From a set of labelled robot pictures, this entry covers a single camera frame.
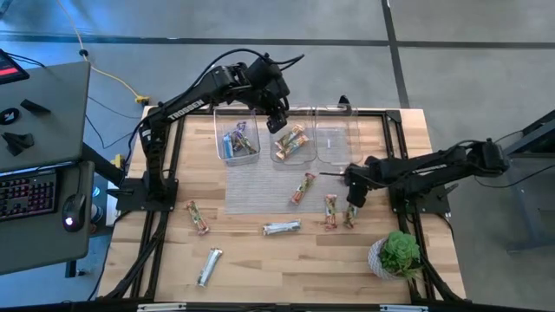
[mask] clear plastic bin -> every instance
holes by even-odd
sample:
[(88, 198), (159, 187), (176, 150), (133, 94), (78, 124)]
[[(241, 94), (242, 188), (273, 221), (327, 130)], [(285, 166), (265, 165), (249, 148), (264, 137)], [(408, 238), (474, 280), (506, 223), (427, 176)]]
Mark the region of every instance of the clear plastic bin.
[[(313, 107), (290, 107), (289, 117), (287, 118), (287, 126), (279, 130), (277, 133), (270, 133), (270, 157), (278, 168), (288, 169), (294, 167), (309, 166), (317, 157), (316, 142), (314, 136), (314, 108)], [(309, 141), (302, 145), (297, 151), (293, 152), (285, 159), (280, 159), (277, 152), (280, 151), (276, 145), (276, 141), (281, 139), (295, 126), (299, 125), (304, 128), (303, 134), (309, 138)]]
[(326, 166), (346, 167), (362, 160), (358, 111), (350, 104), (316, 109), (318, 160)]
[[(218, 153), (218, 157), (228, 166), (240, 166), (258, 161), (258, 157), (260, 156), (260, 139), (258, 137), (257, 119), (254, 111), (251, 111), (250, 115), (231, 116), (225, 114), (223, 108), (229, 112), (230, 107), (222, 107), (221, 109), (219, 109), (219, 107), (214, 108), (214, 132), (216, 134), (216, 152)], [(242, 148), (234, 152), (232, 157), (228, 157), (225, 154), (224, 136), (237, 129), (237, 124), (242, 121), (246, 122), (243, 135), (251, 142), (251, 146), (256, 152), (249, 154)]]

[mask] keyboard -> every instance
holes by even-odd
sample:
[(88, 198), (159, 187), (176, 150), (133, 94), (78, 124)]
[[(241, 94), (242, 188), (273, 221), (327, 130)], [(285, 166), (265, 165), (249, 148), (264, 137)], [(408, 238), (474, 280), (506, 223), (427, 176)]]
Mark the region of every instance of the keyboard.
[(0, 221), (56, 211), (56, 170), (0, 177)]

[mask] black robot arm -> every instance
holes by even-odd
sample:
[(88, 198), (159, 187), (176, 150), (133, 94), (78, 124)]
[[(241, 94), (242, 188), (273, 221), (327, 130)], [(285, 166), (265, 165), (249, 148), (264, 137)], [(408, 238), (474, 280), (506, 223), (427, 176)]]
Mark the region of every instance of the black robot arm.
[(250, 110), (268, 115), (266, 125), (275, 133), (287, 124), (289, 104), (286, 96), (289, 92), (277, 62), (264, 55), (250, 67), (238, 63), (212, 68), (186, 92), (151, 109), (139, 125), (140, 142), (147, 156), (147, 170), (142, 178), (147, 200), (161, 200), (167, 194), (162, 165), (173, 122), (205, 105), (240, 101)]
[(370, 156), (364, 166), (349, 165), (344, 172), (344, 182), (349, 187), (347, 201), (362, 207), (369, 190), (392, 187), (405, 198), (410, 198), (471, 175), (497, 177), (508, 168), (507, 157), (491, 139), (467, 140), (446, 151), (412, 159), (377, 159)]

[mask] wooden table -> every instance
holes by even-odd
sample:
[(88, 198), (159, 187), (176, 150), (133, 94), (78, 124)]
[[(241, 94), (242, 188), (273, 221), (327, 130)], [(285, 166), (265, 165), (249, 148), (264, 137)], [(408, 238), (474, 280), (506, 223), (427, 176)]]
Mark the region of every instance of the wooden table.
[[(402, 109), (401, 113), (409, 157), (430, 153), (423, 111)], [(265, 119), (260, 120), (258, 126), (265, 127)], [(359, 122), (364, 158), (369, 155), (385, 158), (381, 121), (365, 117)], [(176, 175), (180, 188), (166, 232), (157, 302), (410, 301), (405, 281), (382, 281), (369, 271), (367, 264), (369, 246), (398, 229), (386, 190), (369, 192), (353, 230), (343, 227), (343, 216), (338, 216), (339, 227), (335, 231), (325, 231), (320, 224), (324, 220), (323, 211), (296, 215), (228, 215), (225, 214), (226, 167), (216, 155), (213, 118), (189, 116), (185, 125)], [(145, 156), (139, 141), (135, 151), (129, 176), (138, 178), (145, 170)], [(203, 237), (197, 236), (197, 228), (186, 210), (186, 203), (192, 199), (211, 228)], [(132, 212), (115, 226), (99, 296), (114, 288), (137, 257), (145, 215)], [(298, 234), (262, 236), (262, 224), (295, 218), (303, 220)], [(430, 261), (452, 290), (464, 297), (447, 225), (435, 215), (422, 215), (421, 218)], [(211, 247), (219, 247), (224, 254), (207, 287), (201, 288), (195, 283)], [(150, 263), (147, 263), (142, 291), (149, 274)]]

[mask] concrete floor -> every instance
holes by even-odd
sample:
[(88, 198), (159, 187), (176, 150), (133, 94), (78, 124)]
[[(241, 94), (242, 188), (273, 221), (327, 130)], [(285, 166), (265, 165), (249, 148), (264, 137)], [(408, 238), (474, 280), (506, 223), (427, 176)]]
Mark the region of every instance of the concrete floor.
[[(228, 38), (237, 44), (86, 44), (98, 68), (123, 77), (154, 102), (183, 91), (216, 55), (245, 46), (235, 39), (335, 39), (340, 41), (335, 45), (342, 46), (296, 41), (294, 46), (250, 48), (276, 59), (306, 54), (285, 74), (292, 102), (331, 104), (346, 94), (359, 107), (400, 107), (389, 47), (369, 46), (375, 45), (369, 41), (388, 40), (380, 0), (63, 2), (78, 29), (88, 35)], [(549, 0), (391, 0), (389, 4), (397, 39), (402, 41), (555, 41), (555, 3)], [(26, 36), (11, 41), (13, 37), (6, 35)], [(77, 44), (24, 42), (36, 40), (34, 35), (50, 36), (50, 41), (73, 35), (55, 1), (15, 1), (0, 20), (1, 48), (46, 65), (81, 60)], [(399, 54), (409, 104), (424, 109), (434, 149), (464, 139), (498, 138), (553, 110), (553, 49), (400, 48)], [(234, 55), (223, 63), (251, 60), (249, 55)], [(133, 96), (106, 77), (92, 74), (89, 94), (119, 112), (140, 115)], [(88, 104), (88, 115), (106, 143), (135, 125), (93, 102)], [(89, 126), (85, 141), (107, 158), (127, 152), (124, 141), (102, 150)], [(512, 194), (465, 179), (449, 198), (468, 298), (555, 309), (555, 248), (506, 253), (507, 245), (526, 239)], [(92, 272), (89, 276), (66, 280), (61, 264), (0, 276), (0, 306), (85, 300), (100, 274), (107, 245), (107, 238), (96, 238), (87, 258), (78, 262), (78, 267)]]

